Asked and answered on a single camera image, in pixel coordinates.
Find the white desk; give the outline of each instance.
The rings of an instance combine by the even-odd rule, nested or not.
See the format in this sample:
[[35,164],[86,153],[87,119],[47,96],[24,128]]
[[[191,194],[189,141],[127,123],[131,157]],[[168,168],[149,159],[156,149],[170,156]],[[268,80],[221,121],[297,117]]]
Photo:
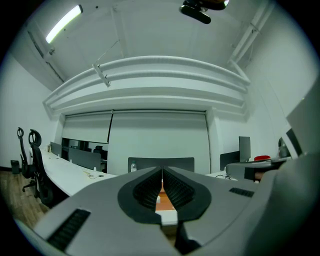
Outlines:
[[113,174],[81,167],[44,150],[41,150],[41,155],[46,175],[68,196],[73,196],[95,182],[116,177]]

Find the white wall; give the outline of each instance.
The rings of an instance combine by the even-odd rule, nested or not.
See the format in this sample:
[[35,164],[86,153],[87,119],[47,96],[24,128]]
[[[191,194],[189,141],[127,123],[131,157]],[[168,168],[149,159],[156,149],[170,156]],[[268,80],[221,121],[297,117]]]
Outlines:
[[314,84],[319,60],[303,31],[279,8],[253,43],[251,61],[250,52],[239,63],[251,80],[245,97],[248,123],[255,128],[258,155],[272,156],[280,137],[288,141],[286,117]]
[[0,72],[0,166],[10,167],[10,160],[21,160],[18,127],[24,130],[23,143],[27,156],[30,129],[41,134],[40,148],[55,139],[57,121],[49,119],[42,104],[50,92],[10,53],[7,54]]
[[115,113],[110,129],[107,173],[127,173],[129,157],[194,158],[194,172],[209,174],[205,116],[189,113]]

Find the computer monitor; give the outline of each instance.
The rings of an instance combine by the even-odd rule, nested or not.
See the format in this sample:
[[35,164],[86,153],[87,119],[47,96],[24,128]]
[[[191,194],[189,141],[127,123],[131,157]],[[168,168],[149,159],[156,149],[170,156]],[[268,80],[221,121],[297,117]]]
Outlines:
[[51,141],[51,152],[56,156],[62,157],[62,146],[60,144],[54,143]]
[[239,136],[240,162],[248,162],[251,158],[250,137]]

